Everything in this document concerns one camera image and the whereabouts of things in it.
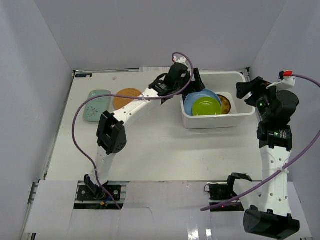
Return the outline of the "light blue round plate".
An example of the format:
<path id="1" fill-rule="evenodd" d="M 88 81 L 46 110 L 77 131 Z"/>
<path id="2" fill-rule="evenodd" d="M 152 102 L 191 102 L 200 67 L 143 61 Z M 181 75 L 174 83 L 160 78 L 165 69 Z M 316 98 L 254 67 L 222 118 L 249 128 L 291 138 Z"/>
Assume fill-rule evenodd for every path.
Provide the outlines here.
<path id="1" fill-rule="evenodd" d="M 184 113 L 187 116 L 193 116 L 192 114 L 192 107 L 193 104 L 195 103 L 196 100 L 203 98 L 203 97 L 210 97 L 210 98 L 214 98 L 216 99 L 220 105 L 221 105 L 221 101 L 218 97 L 218 95 L 216 93 L 214 93 L 213 91 L 209 90 L 209 89 L 204 89 L 203 91 L 200 92 L 193 92 L 188 94 L 184 100 L 182 100 L 182 109 L 184 110 Z"/>

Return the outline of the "green round plate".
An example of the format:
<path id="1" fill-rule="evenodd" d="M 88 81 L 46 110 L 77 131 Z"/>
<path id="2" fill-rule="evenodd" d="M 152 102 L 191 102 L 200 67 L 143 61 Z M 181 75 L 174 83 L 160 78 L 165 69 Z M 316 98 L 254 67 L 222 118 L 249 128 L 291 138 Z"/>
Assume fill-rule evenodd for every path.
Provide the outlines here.
<path id="1" fill-rule="evenodd" d="M 193 116 L 214 116 L 222 113 L 220 103 L 212 97 L 197 99 L 192 106 Z"/>

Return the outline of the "yellow patterned plate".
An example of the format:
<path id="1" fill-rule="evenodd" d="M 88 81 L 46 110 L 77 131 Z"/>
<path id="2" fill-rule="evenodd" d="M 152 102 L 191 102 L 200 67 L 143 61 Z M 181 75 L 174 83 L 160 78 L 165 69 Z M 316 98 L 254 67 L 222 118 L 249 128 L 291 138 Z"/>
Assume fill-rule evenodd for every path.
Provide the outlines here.
<path id="1" fill-rule="evenodd" d="M 231 111 L 231 102 L 223 95 L 217 95 L 221 102 L 221 113 L 227 115 Z"/>

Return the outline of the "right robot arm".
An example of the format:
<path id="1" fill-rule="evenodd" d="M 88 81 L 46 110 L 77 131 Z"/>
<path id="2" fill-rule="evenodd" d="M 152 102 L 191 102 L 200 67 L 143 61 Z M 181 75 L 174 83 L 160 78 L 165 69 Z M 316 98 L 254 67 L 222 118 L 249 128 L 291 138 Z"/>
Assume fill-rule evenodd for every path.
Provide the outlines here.
<path id="1" fill-rule="evenodd" d="M 236 84 L 236 96 L 255 107 L 261 117 L 257 128 L 262 159 L 262 192 L 252 191 L 252 179 L 244 173 L 232 173 L 225 187 L 226 195 L 239 198 L 244 209 L 243 227 L 246 233 L 285 240 L 300 230 L 299 220 L 293 219 L 288 200 L 288 170 L 293 148 L 289 122 L 299 104 L 298 97 L 289 89 L 296 78 L 284 76 L 270 83 L 261 77 Z"/>

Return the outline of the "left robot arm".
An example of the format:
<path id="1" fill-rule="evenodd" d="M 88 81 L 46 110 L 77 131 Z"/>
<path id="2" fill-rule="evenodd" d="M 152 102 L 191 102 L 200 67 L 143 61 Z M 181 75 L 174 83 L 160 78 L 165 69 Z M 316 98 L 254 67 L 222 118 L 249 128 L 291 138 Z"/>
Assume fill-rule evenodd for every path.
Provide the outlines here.
<path id="1" fill-rule="evenodd" d="M 187 87 L 181 93 L 183 97 L 205 88 L 198 68 L 194 68 L 191 74 L 183 63 L 174 63 L 168 73 L 159 75 L 140 95 L 144 100 L 135 99 L 112 113 L 102 113 L 96 132 L 96 168 L 84 176 L 90 196 L 101 200 L 107 195 L 104 185 L 108 182 L 109 171 L 116 154 L 127 144 L 126 130 L 129 126 L 150 110 L 170 100 L 169 95 L 177 93 L 184 86 Z"/>

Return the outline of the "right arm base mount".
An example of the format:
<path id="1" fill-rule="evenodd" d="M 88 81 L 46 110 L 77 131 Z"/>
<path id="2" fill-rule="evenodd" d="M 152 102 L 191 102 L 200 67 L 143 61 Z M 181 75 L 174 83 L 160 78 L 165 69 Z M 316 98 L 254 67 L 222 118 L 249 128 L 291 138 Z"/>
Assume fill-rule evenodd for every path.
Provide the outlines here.
<path id="1" fill-rule="evenodd" d="M 228 190 L 228 186 L 226 183 L 210 182 L 204 186 L 203 190 L 205 193 L 209 194 L 210 206 L 217 205 L 236 196 L 232 191 Z M 243 212 L 244 208 L 239 200 L 235 200 L 232 203 L 228 203 L 227 205 L 211 209 L 210 211 L 213 213 Z"/>

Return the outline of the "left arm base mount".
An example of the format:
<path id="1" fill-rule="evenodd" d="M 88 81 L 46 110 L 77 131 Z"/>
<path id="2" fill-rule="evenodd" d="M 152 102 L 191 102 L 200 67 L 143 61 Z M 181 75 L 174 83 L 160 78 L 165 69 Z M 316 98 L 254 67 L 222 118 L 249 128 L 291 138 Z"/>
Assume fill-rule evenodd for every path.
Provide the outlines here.
<path id="1" fill-rule="evenodd" d="M 73 208 L 75 210 L 121 210 L 126 198 L 126 186 L 106 183 L 103 187 L 108 190 L 119 208 L 103 189 L 98 187 L 97 193 L 93 193 L 84 183 L 80 183 L 77 187 Z"/>

